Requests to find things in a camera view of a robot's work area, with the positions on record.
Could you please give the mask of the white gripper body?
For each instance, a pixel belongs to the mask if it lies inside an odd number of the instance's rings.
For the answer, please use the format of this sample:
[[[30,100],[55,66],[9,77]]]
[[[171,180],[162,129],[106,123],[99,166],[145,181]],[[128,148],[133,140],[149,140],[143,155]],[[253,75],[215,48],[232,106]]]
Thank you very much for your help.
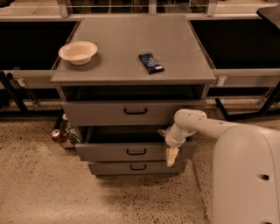
[[[186,141],[186,131],[177,125],[172,125],[164,133],[164,140],[170,148],[180,147]]]

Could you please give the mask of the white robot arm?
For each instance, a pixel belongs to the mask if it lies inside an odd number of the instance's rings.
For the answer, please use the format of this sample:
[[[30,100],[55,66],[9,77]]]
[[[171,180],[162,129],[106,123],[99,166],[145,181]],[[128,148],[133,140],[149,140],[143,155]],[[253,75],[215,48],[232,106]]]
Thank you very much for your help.
[[[201,110],[180,109],[161,129],[172,166],[188,137],[216,140],[213,150],[212,223],[280,224],[280,131],[210,119]]]

